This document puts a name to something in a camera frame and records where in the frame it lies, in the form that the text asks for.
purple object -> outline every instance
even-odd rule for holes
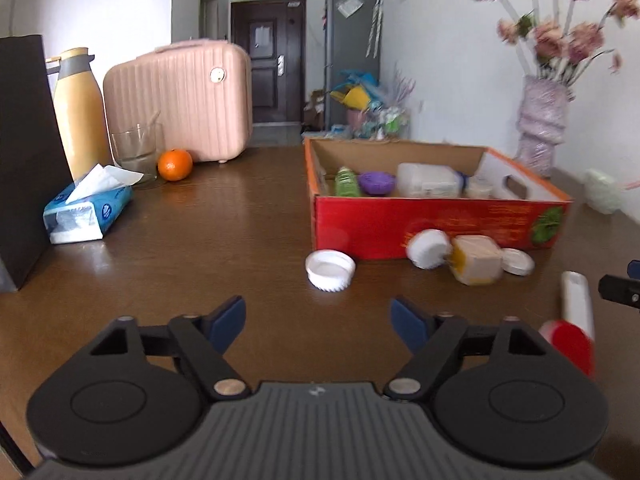
[[[396,178],[384,171],[368,171],[358,176],[360,189],[371,196],[385,196],[396,188]]]

thermos bottle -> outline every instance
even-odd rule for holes
[[[46,60],[59,62],[47,74],[58,74],[53,105],[74,180],[98,163],[112,163],[102,93],[89,66],[94,58],[86,47],[79,47]]]

pink vase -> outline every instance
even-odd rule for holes
[[[556,146],[564,142],[569,95],[566,86],[549,79],[526,76],[517,127],[520,144],[516,160],[548,178]]]

brown tabletop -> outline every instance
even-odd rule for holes
[[[580,195],[567,177],[555,181]],[[327,294],[306,280],[308,208],[302,149],[254,149],[222,166],[199,165],[181,183],[136,191],[104,241],[50,249],[20,292],[0,296],[0,420],[28,456],[38,460],[24,418],[30,395],[117,316],[164,324],[241,294],[246,327],[226,358],[251,385],[381,386],[410,357],[388,322],[394,295],[474,323],[510,315],[538,328],[559,316],[560,274],[574,270],[590,281],[597,381],[610,407],[595,461],[614,478],[640,478],[640,315],[596,291],[603,274],[623,276],[640,257],[633,221],[600,215],[578,199],[556,247],[532,254],[537,268],[528,278],[505,275],[471,288],[446,268],[363,262],[350,288]],[[0,465],[0,477],[15,475]]]

pink flower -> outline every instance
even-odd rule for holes
[[[553,20],[546,20],[533,29],[536,38],[536,53],[540,57],[564,57],[567,44],[562,29]]]
[[[611,13],[619,20],[623,18],[635,18],[640,16],[640,6],[638,0],[613,0]]]
[[[569,44],[569,62],[580,63],[591,57],[593,53],[604,45],[604,36],[597,23],[583,22],[572,28],[571,43]]]
[[[506,43],[515,45],[518,43],[518,26],[509,20],[498,22],[498,36]]]
[[[621,68],[622,56],[620,56],[620,53],[618,51],[615,51],[613,53],[613,59],[611,60],[611,73],[617,74],[618,72],[620,72]]]

